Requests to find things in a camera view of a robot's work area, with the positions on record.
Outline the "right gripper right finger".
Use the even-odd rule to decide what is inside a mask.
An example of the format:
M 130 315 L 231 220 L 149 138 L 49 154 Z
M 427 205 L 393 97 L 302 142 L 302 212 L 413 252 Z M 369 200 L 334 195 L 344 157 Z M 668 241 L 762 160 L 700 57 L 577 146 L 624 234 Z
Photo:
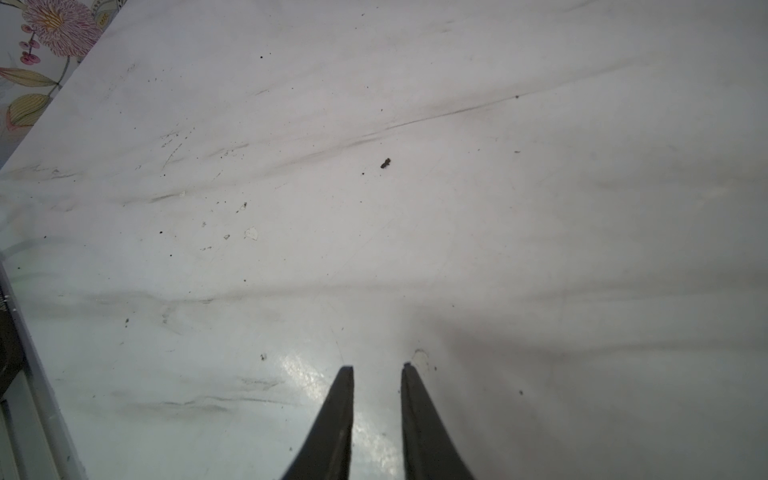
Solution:
M 474 479 L 411 363 L 403 365 L 400 394 L 405 478 Z

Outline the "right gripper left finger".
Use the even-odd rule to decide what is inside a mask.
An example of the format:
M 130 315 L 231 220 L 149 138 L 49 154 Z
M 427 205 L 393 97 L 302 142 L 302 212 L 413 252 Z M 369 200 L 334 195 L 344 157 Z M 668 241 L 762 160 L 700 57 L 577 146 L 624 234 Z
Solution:
M 352 456 L 354 370 L 339 369 L 283 479 L 347 480 Z

